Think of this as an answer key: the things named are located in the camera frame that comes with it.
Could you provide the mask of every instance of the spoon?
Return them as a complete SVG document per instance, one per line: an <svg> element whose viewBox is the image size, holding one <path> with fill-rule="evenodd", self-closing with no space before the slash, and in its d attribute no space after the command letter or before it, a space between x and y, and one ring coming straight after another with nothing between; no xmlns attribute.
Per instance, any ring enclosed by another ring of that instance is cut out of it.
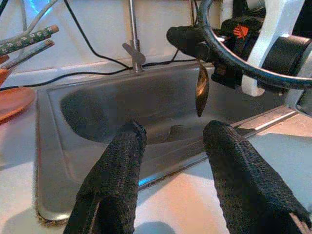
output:
<svg viewBox="0 0 312 234"><path fill-rule="evenodd" d="M206 68L203 66L201 61L197 59L199 65L199 74L198 74L198 81L196 87L196 111L198 117L201 117L203 111L205 109L208 94L209 94L209 77Z"/></svg>

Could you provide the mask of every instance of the chopstick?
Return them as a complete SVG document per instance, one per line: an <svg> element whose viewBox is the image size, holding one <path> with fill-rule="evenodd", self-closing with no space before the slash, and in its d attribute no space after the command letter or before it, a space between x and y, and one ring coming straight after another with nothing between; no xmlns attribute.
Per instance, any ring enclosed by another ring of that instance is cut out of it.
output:
<svg viewBox="0 0 312 234"><path fill-rule="evenodd" d="M30 59L31 57L39 54L40 52L50 48L51 46L54 45L54 42L52 40L46 40L41 42L38 46L36 46L35 48L24 52L24 54L22 54L20 57L9 61L8 63L6 63L5 65L3 65L1 67L1 69L6 69L6 70L10 70L13 69L14 67L20 65L22 62L25 62L26 60Z"/></svg>
<svg viewBox="0 0 312 234"><path fill-rule="evenodd" d="M11 42L0 45L0 56L7 55L14 51L20 50L37 42L43 41L51 37L52 34L59 31L56 25L52 25L43 30L31 33L29 35L17 38Z"/></svg>

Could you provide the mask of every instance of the sink basin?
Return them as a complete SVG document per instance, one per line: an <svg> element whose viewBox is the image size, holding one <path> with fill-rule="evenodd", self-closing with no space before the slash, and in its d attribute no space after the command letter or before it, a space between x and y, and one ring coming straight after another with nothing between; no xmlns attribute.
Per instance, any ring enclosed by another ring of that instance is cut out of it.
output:
<svg viewBox="0 0 312 234"><path fill-rule="evenodd" d="M209 75L214 68L206 64ZM282 104L271 93L250 97L211 81L201 118L196 115L196 64L129 73L38 92L39 214L67 219L84 178L119 127L143 124L148 144L140 188L206 158L202 130L212 119L235 123Z"/></svg>

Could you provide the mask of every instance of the white tile wall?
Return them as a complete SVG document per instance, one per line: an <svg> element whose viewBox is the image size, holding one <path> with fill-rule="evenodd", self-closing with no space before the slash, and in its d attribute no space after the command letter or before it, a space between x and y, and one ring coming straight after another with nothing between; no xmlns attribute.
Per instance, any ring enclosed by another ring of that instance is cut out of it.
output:
<svg viewBox="0 0 312 234"><path fill-rule="evenodd" d="M28 25L48 0L24 0ZM127 0L70 0L73 11L94 49L103 55L122 59L131 65L122 44L131 39ZM136 0L136 16L141 50L147 62L169 59L175 49L166 40L171 26L189 25L189 9L185 0ZM211 21L219 27L220 3L211 9ZM120 65L95 57L86 46L62 0L59 0L34 30L57 24L59 32L52 35L53 48L20 65L5 86L49 80L67 71L114 71ZM9 1L0 18L0 39L22 32L20 0Z"/></svg>

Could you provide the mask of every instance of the white countertop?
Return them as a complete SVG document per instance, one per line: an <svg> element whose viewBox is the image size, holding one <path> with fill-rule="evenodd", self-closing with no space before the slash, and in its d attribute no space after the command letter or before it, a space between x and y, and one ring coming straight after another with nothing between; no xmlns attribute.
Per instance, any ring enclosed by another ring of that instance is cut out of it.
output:
<svg viewBox="0 0 312 234"><path fill-rule="evenodd" d="M312 129L312 119L296 116L250 138L305 207L312 204L312 131L307 126ZM34 104L0 125L2 234L60 234L64 229L46 228L36 217L35 127ZM208 162L141 191L135 227L136 234L228 234Z"/></svg>

